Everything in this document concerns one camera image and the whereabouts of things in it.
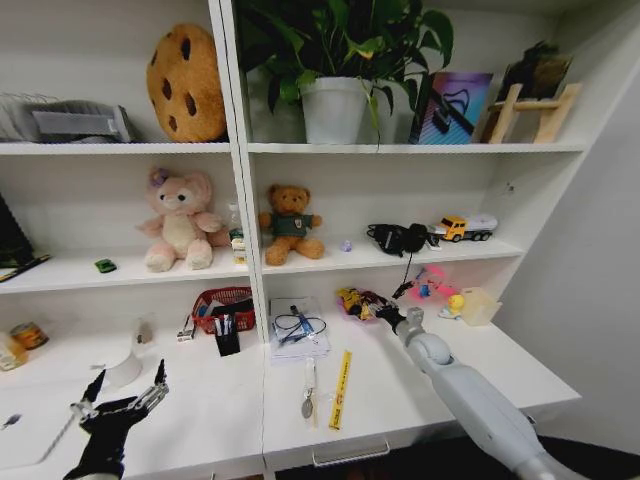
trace toy truck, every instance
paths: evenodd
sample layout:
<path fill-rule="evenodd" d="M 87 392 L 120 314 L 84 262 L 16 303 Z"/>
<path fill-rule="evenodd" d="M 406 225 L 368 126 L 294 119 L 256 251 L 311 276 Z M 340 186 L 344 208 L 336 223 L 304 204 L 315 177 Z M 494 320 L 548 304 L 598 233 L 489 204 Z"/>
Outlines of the toy truck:
<path fill-rule="evenodd" d="M 488 240 L 498 226 L 498 220 L 486 213 L 459 217 L 448 215 L 439 224 L 429 225 L 429 230 L 443 240 L 457 243 L 460 240 L 474 242 Z"/>

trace measuring tape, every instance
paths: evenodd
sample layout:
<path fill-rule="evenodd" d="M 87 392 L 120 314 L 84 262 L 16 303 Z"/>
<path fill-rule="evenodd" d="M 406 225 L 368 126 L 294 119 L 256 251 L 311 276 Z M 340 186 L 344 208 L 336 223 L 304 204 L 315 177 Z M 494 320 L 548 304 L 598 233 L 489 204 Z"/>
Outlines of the measuring tape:
<path fill-rule="evenodd" d="M 333 428 L 334 430 L 340 430 L 340 424 L 342 422 L 344 394 L 347 390 L 349 367 L 351 367 L 351 352 L 345 350 L 342 355 L 342 367 L 340 367 L 340 376 L 338 377 L 338 386 L 336 387 L 336 397 L 333 399 L 333 408 L 331 409 L 331 417 L 329 417 L 329 428 Z"/>

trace white desk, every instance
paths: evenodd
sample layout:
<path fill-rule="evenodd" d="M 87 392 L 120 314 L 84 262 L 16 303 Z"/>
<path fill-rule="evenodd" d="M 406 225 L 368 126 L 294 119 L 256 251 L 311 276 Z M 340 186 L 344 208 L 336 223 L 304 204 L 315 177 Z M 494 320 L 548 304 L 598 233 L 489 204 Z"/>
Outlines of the white desk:
<path fill-rule="evenodd" d="M 152 385 L 160 358 L 165 358 L 170 392 L 149 417 L 131 429 L 125 447 L 125 477 L 200 480 L 210 478 L 213 471 L 216 478 L 262 471 L 264 347 L 257 332 L 241 333 L 241 352 L 224 358 L 219 356 L 212 336 L 200 334 L 193 342 L 177 344 L 175 334 L 175 329 L 158 332 L 157 345 L 145 354 L 143 374 L 127 387 L 98 398 L 100 402 L 142 393 Z M 4 388 L 39 385 L 46 401 L 48 382 L 78 377 L 79 370 L 71 365 L 84 366 L 90 358 L 90 342 L 100 342 L 100 336 L 84 337 L 84 357 L 80 350 L 71 351 L 69 341 L 77 338 L 68 338 L 64 345 L 56 345 L 52 339 L 51 346 L 33 352 L 29 363 L 3 374 L 0 396 Z M 96 373 L 83 375 L 88 382 Z M 79 399 L 82 392 L 72 392 L 71 398 Z M 3 470 L 0 477 L 62 478 L 77 465 L 87 440 L 88 435 L 76 423 L 44 462 Z"/>
<path fill-rule="evenodd" d="M 424 436 L 455 428 L 445 405 L 402 351 L 382 321 L 345 320 L 334 304 L 322 305 L 332 351 L 317 362 L 321 395 L 319 428 L 310 430 L 300 414 L 304 362 L 272 366 L 268 347 L 257 332 L 241 334 L 240 354 L 220 358 L 215 340 L 200 335 L 177 344 L 175 329 L 161 330 L 157 345 L 145 357 L 145 372 L 125 389 L 102 400 L 141 393 L 153 380 L 161 357 L 167 364 L 170 393 L 141 424 L 126 445 L 126 478 L 200 480 L 212 471 L 233 478 L 332 459 L 353 452 L 408 446 Z M 516 406 L 536 418 L 552 415 L 579 398 L 562 380 L 531 357 L 495 326 L 471 328 L 435 317 L 427 309 L 424 326 L 442 336 L 454 355 L 477 368 Z M 83 337 L 82 346 L 52 344 L 35 351 L 30 362 L 0 377 L 1 390 L 77 379 L 89 352 L 106 340 Z M 327 427 L 331 398 L 345 349 L 353 352 L 342 429 Z M 82 370 L 87 380 L 95 375 Z M 73 392 L 79 397 L 81 391 Z M 36 466 L 1 472 L 3 480 L 61 478 L 77 464 L 87 435 L 72 426 L 49 457 Z"/>
<path fill-rule="evenodd" d="M 345 319 L 335 304 L 321 306 L 332 350 L 317 360 L 321 400 L 318 429 L 301 416 L 303 363 L 265 365 L 264 455 L 270 470 L 412 444 L 423 436 L 443 435 L 455 426 L 429 378 L 414 367 L 397 337 L 382 320 Z M 557 413 L 560 404 L 580 396 L 529 355 L 499 328 L 468 327 L 436 316 L 426 308 L 424 328 L 440 335 L 461 362 L 475 367 L 518 408 L 536 418 Z M 330 398 L 335 392 L 344 350 L 353 352 L 340 431 L 328 428 Z"/>

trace red wire basket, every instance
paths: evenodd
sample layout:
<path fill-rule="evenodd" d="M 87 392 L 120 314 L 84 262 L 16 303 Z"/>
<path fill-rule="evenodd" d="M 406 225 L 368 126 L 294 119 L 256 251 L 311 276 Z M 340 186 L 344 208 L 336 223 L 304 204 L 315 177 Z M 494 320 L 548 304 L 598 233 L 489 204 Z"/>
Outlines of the red wire basket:
<path fill-rule="evenodd" d="M 215 333 L 213 322 L 216 318 L 222 320 L 224 315 L 200 317 L 198 316 L 198 307 L 203 303 L 209 305 L 213 300 L 216 300 L 223 305 L 231 305 L 232 303 L 238 303 L 242 300 L 246 300 L 247 298 L 251 298 L 250 287 L 214 288 L 213 290 L 202 292 L 196 299 L 196 303 L 193 305 L 193 310 L 191 312 L 193 316 L 193 323 L 204 330 L 205 333 L 213 334 Z M 236 312 L 235 321 L 236 328 L 239 332 L 251 330 L 256 325 L 256 312 L 254 309 L 251 309 L 249 312 Z"/>

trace stuffed toy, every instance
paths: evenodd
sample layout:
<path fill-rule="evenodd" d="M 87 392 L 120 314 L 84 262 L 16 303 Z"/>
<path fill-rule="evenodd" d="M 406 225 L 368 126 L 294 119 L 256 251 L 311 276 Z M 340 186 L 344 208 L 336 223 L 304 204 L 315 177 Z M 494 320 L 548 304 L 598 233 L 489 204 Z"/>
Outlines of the stuffed toy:
<path fill-rule="evenodd" d="M 307 228 L 319 227 L 322 217 L 305 215 L 304 209 L 311 200 L 311 192 L 302 187 L 273 185 L 268 192 L 273 213 L 259 215 L 261 228 L 273 232 L 273 244 L 267 249 L 268 265 L 284 265 L 289 250 L 305 257 L 318 259 L 324 254 L 324 245 L 315 238 L 305 238 Z"/>
<path fill-rule="evenodd" d="M 227 129 L 213 38 L 197 25 L 173 27 L 147 66 L 158 122 L 174 142 L 208 142 Z"/>
<path fill-rule="evenodd" d="M 212 247 L 229 245 L 220 216 L 205 211 L 211 190 L 204 173 L 177 177 L 163 168 L 151 170 L 146 198 L 159 216 L 137 227 L 160 238 L 144 259 L 150 271 L 166 272 L 178 258 L 186 259 L 192 270 L 207 268 L 213 261 Z"/>

